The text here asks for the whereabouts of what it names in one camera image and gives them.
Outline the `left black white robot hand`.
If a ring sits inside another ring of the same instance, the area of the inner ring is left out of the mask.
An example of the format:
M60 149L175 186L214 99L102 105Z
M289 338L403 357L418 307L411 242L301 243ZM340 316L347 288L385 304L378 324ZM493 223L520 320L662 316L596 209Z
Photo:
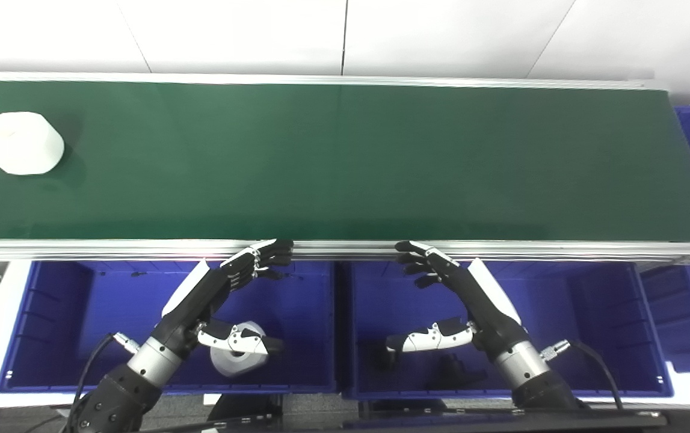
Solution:
M183 298L150 334L163 347L186 359L198 343L196 328L212 318L230 293L240 290L256 278L282 279L273 266L291 262L294 241L268 239L235 253L213 268L207 264L205 274L188 285Z

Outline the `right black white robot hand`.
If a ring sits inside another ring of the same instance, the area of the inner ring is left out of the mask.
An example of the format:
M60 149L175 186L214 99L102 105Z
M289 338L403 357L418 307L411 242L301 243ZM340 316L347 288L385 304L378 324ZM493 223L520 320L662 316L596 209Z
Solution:
M506 299L504 291L493 290L493 276L481 260L466 268L437 248L417 241L395 244L398 261L407 275L419 274L414 285L428 288L441 283L454 293L467 312L467 321L459 318L436 321L430 326L403 335L386 338L386 351L394 354L454 348L472 343L487 354L490 361L506 353L515 354L532 346L527 331L507 315L497 299Z

